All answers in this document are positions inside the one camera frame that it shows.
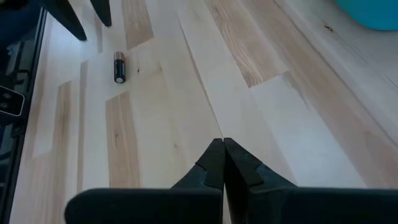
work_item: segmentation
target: copper-top battery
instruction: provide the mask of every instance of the copper-top battery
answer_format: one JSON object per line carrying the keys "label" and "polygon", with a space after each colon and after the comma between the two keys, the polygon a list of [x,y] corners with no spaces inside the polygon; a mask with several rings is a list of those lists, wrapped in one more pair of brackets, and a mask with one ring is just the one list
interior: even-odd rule
{"label": "copper-top battery", "polygon": [[126,81],[126,69],[124,63],[124,54],[116,52],[114,54],[114,77],[116,83],[124,83]]}

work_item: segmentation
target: wood grain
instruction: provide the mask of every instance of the wood grain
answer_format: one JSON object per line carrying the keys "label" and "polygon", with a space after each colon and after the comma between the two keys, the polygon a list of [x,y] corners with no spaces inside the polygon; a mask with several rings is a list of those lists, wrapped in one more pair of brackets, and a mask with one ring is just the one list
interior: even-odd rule
{"label": "wood grain", "polygon": [[[380,122],[394,117],[378,110],[395,107],[379,91],[396,83],[386,48],[395,33],[336,27],[346,16],[332,7],[296,20],[273,0],[112,0],[113,25],[99,29],[90,2],[72,1],[89,40],[47,16],[10,223],[62,223],[67,201],[88,189],[169,188],[222,137],[299,185],[398,187],[398,147]],[[331,4],[278,2],[309,6],[294,14]],[[330,56],[341,46],[347,54],[329,60],[320,37],[336,44]],[[122,85],[113,81],[116,51],[126,56]],[[352,57],[344,65],[366,62],[377,76],[341,79],[335,65]],[[373,78],[362,97],[380,92],[380,102],[368,100],[374,111],[352,86],[367,90]]]}
{"label": "wood grain", "polygon": [[233,138],[280,175],[295,182],[204,2],[177,2],[179,21],[223,136]]}
{"label": "wood grain", "polygon": [[154,37],[145,0],[122,0],[127,49]]}
{"label": "wood grain", "polygon": [[396,146],[273,1],[243,0],[368,187],[397,187]]}
{"label": "wood grain", "polygon": [[137,139],[129,93],[106,101],[110,187],[139,187]]}
{"label": "wood grain", "polygon": [[360,26],[333,1],[279,3],[397,144],[398,34]]}
{"label": "wood grain", "polygon": [[248,87],[286,72],[275,50],[237,0],[206,0]]}
{"label": "wood grain", "polygon": [[308,187],[366,186],[289,72],[261,83],[251,91],[297,184]]}
{"label": "wood grain", "polygon": [[147,1],[147,7],[185,159],[194,164],[209,142],[222,135],[195,73],[174,2]]}
{"label": "wood grain", "polygon": [[155,39],[134,47],[126,55],[126,66],[131,77],[141,187],[169,188],[192,165],[185,159]]}
{"label": "wood grain", "polygon": [[83,190],[83,166],[84,166],[84,137],[85,137],[85,100],[87,86],[88,61],[80,65],[80,83],[79,83],[79,131],[78,131],[78,158],[77,158],[77,182],[76,191]]}
{"label": "wood grain", "polygon": [[102,24],[100,18],[97,16],[97,14],[94,14],[94,20],[95,20],[95,36],[97,39],[97,49],[98,49],[98,53],[100,54],[103,51],[103,40],[102,40],[103,24]]}
{"label": "wood grain", "polygon": [[51,30],[52,30],[52,23],[54,18],[47,14],[44,35],[42,40],[42,49],[40,51],[40,63],[38,65],[37,74],[36,74],[36,91],[34,91],[32,96],[32,104],[30,105],[30,116],[29,121],[27,123],[27,135],[24,141],[24,159],[29,160],[33,158],[33,151],[34,151],[34,143],[35,137],[37,133],[37,123],[39,122],[39,113],[40,113],[40,106],[44,94],[44,83],[46,80],[47,72],[47,63],[48,63],[48,56],[49,56],[49,47],[51,41]]}
{"label": "wood grain", "polygon": [[63,211],[65,209],[65,189],[67,174],[67,152],[70,134],[70,109],[71,109],[71,82],[60,85],[57,96],[57,109],[55,110],[54,134],[52,153],[55,157],[51,172],[53,172],[52,202],[49,206],[53,208],[51,223],[63,222]]}

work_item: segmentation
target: wooden floor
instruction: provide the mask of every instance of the wooden floor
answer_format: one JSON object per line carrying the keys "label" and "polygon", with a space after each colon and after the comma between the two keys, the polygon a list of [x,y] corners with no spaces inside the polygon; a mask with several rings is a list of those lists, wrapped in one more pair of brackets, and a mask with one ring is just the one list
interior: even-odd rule
{"label": "wooden floor", "polygon": [[354,87],[378,83],[344,78],[296,1],[111,0],[109,28],[71,2],[88,41],[47,15],[11,223],[63,223],[87,189],[169,188],[222,137],[299,186],[398,187],[397,98],[366,101]]}

